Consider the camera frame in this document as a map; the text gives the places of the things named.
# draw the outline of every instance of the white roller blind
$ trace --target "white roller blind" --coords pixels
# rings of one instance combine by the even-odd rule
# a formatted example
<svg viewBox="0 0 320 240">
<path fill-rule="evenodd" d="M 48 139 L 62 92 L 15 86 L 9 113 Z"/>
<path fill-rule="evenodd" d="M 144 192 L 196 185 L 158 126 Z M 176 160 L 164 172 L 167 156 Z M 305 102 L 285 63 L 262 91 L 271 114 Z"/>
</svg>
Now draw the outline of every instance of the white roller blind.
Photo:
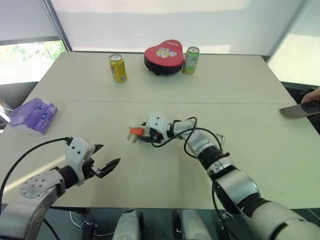
<svg viewBox="0 0 320 240">
<path fill-rule="evenodd" d="M 0 0 L 0 44 L 57 36 L 42 0 Z"/>
<path fill-rule="evenodd" d="M 280 81 L 320 86 L 320 0 L 311 0 L 269 62 Z"/>
<path fill-rule="evenodd" d="M 143 52 L 176 39 L 202 53 L 269 55 L 304 0 L 52 0 L 75 51 Z"/>
</svg>

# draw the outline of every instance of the red heart-shaped box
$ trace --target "red heart-shaped box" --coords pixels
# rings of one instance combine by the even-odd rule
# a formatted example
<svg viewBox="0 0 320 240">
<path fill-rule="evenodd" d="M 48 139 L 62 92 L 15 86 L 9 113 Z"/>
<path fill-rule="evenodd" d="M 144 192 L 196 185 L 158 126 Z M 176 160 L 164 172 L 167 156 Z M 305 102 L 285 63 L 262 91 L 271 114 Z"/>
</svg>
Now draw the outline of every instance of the red heart-shaped box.
<svg viewBox="0 0 320 240">
<path fill-rule="evenodd" d="M 144 51 L 144 65 L 156 75 L 175 74 L 183 64 L 183 48 L 177 40 L 166 40 Z"/>
</svg>

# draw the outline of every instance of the human hand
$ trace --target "human hand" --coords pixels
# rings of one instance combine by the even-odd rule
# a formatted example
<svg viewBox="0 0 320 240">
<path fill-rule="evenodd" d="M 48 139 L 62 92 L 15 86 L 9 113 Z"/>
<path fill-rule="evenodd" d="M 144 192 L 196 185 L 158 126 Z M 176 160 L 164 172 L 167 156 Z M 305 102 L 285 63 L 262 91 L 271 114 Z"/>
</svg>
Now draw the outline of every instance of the human hand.
<svg viewBox="0 0 320 240">
<path fill-rule="evenodd" d="M 320 101 L 320 87 L 318 87 L 316 90 L 304 95 L 304 97 L 301 100 L 301 103 L 305 104 L 305 103 L 313 101 L 313 100 Z"/>
</svg>

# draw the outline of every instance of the floor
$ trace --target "floor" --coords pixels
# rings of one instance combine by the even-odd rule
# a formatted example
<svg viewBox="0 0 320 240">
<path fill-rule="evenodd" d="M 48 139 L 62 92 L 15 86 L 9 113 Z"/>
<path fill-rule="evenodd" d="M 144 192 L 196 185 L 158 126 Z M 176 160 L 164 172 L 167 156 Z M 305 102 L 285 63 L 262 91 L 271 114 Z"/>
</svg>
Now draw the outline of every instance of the floor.
<svg viewBox="0 0 320 240">
<path fill-rule="evenodd" d="M 93 220 L 98 224 L 97 233 L 112 233 L 117 225 L 120 215 L 125 211 L 122 208 L 91 208 L 85 215 L 73 212 L 73 220 L 81 225 L 84 221 Z M 174 239 L 172 228 L 172 210 L 171 209 L 140 209 L 144 217 L 144 231 L 142 239 Z M 320 226 L 320 218 L 318 219 L 307 209 L 295 210 L 298 214 Z M 312 211 L 320 216 L 320 209 L 314 208 Z M 218 219 L 213 210 L 197 210 L 214 240 L 221 240 L 217 235 L 216 227 Z M 46 219 L 54 227 L 57 235 L 61 240 L 81 240 L 82 230 L 72 224 L 68 211 L 50 209 L 46 213 Z M 241 240 L 256 240 L 244 221 L 235 216 L 233 220 L 227 220 L 228 226 L 237 234 Z M 95 237 L 99 240 L 110 240 L 112 235 L 106 237 Z M 55 240 L 45 224 L 42 224 L 37 240 Z"/>
</svg>

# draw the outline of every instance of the soda can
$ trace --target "soda can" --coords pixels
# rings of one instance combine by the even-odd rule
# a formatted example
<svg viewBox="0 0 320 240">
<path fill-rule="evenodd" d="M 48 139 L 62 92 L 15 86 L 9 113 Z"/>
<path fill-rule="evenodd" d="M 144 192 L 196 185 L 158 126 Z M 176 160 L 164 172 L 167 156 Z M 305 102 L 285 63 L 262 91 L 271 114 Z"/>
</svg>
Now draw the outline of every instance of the soda can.
<svg viewBox="0 0 320 240">
<path fill-rule="evenodd" d="M 197 62 L 199 59 L 200 50 L 195 46 L 191 46 L 185 53 L 184 65 L 182 72 L 184 74 L 194 74 L 196 71 Z"/>
<path fill-rule="evenodd" d="M 125 81 L 127 81 L 125 60 L 120 54 L 112 54 L 109 58 L 109 64 L 115 82 L 124 83 Z"/>
</svg>

